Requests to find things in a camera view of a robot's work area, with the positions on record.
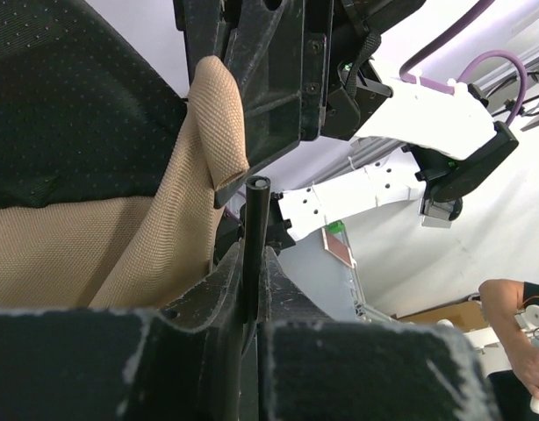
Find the tan black pet tent fabric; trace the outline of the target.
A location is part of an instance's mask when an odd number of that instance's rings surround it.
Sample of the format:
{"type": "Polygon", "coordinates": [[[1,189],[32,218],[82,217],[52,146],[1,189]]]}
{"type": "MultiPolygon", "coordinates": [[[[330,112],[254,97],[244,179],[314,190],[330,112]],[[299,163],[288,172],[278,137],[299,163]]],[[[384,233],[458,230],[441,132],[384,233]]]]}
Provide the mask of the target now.
{"type": "Polygon", "coordinates": [[[0,307],[158,306],[206,276],[248,171],[215,56],[180,98],[83,1],[0,1],[0,307]]]}

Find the person's hand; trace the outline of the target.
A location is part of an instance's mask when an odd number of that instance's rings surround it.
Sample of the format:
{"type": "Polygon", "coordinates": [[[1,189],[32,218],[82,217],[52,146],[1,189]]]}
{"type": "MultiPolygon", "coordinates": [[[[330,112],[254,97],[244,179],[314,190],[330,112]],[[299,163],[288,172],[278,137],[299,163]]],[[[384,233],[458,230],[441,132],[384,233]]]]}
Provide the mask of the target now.
{"type": "Polygon", "coordinates": [[[514,374],[531,396],[539,399],[539,348],[528,339],[520,339],[507,347],[506,352],[514,374]]]}

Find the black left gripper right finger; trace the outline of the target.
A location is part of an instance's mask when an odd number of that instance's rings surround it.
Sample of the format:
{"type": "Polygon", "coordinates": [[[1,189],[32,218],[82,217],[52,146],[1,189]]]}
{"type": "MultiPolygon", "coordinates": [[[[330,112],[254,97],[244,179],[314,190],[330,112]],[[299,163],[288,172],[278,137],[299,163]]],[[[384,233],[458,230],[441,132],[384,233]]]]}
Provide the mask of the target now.
{"type": "Polygon", "coordinates": [[[265,252],[257,334],[262,420],[497,420],[458,330],[331,319],[265,252]]]}

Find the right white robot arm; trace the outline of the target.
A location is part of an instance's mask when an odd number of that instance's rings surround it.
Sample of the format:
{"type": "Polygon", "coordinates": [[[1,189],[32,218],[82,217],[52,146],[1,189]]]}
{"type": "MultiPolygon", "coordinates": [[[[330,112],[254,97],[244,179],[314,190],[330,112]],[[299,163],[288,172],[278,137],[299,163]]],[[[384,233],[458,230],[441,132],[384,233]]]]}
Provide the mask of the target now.
{"type": "Polygon", "coordinates": [[[396,202],[444,224],[463,199],[518,146],[460,76],[439,84],[410,74],[382,81],[372,65],[383,34],[420,8],[418,1],[177,1],[190,108],[188,122],[214,132],[198,108],[205,72],[223,65],[235,87],[214,104],[221,144],[241,159],[239,174],[214,185],[214,207],[246,194],[241,217],[220,218],[216,257],[244,241],[248,252],[276,250],[332,223],[396,202]],[[319,137],[391,140],[386,156],[324,182],[275,192],[262,171],[319,137]]]}

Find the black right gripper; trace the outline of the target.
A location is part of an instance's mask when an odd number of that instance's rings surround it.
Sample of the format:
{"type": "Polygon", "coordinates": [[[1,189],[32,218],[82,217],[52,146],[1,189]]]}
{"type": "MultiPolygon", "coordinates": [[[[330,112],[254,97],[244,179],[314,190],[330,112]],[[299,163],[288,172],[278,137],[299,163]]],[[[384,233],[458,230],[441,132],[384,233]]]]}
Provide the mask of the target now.
{"type": "Polygon", "coordinates": [[[201,59],[213,55],[237,82],[248,175],[279,160],[300,140],[320,135],[348,140],[355,133],[362,116],[356,101],[358,74],[370,58],[370,27],[359,4],[175,3],[189,76],[201,59]]]}

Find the person's forearm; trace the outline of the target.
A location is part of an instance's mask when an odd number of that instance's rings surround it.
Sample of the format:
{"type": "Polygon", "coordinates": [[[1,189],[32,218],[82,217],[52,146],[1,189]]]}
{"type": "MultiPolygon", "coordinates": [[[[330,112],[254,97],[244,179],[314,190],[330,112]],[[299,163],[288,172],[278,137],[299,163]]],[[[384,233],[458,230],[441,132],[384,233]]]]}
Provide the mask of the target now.
{"type": "Polygon", "coordinates": [[[512,370],[522,381],[529,378],[533,351],[515,318],[523,303],[524,286],[524,282],[492,279],[482,282],[478,289],[485,318],[503,345],[512,370]]]}

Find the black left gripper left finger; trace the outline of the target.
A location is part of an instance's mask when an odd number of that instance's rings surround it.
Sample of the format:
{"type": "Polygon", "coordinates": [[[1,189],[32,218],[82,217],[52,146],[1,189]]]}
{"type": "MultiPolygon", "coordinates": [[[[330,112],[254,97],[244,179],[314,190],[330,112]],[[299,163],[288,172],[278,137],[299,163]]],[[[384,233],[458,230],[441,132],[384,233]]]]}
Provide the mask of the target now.
{"type": "Polygon", "coordinates": [[[0,309],[0,420],[235,420],[241,256],[165,310],[0,309]]]}

